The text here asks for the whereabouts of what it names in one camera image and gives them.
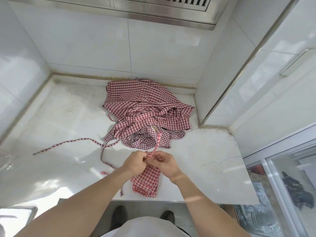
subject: black shoe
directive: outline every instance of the black shoe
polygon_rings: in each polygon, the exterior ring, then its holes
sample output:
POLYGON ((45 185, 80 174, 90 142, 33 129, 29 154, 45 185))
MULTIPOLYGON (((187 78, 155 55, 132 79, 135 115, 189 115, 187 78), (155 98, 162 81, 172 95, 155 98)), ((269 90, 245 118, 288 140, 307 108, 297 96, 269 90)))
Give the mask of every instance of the black shoe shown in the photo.
POLYGON ((173 224, 175 223, 174 213, 172 211, 163 212, 160 219, 170 221, 173 224))
POLYGON ((109 231, 120 228, 127 221, 127 219, 127 210, 125 206, 119 205, 113 211, 109 231))

